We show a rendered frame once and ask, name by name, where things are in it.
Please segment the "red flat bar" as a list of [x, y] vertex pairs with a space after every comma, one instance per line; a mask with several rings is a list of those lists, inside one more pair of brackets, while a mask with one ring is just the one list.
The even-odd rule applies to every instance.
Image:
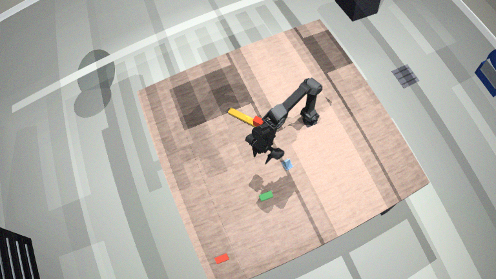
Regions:
[[223, 255], [221, 255], [221, 256], [219, 256], [217, 258], [214, 258], [214, 259], [215, 259], [215, 261], [216, 261], [217, 264], [220, 264], [222, 262], [227, 261], [229, 259], [229, 257], [227, 256], [227, 253], [226, 253], [226, 254], [223, 254]]

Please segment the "green rectangular block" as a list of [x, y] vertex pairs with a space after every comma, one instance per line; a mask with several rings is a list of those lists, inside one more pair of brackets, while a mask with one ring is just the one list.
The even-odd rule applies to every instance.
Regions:
[[269, 191], [269, 192], [263, 193], [263, 194], [261, 194], [259, 196], [260, 196], [260, 199], [261, 199], [261, 202], [262, 202], [264, 200], [267, 200], [269, 198], [272, 198], [273, 197], [273, 194], [272, 194], [271, 191]]

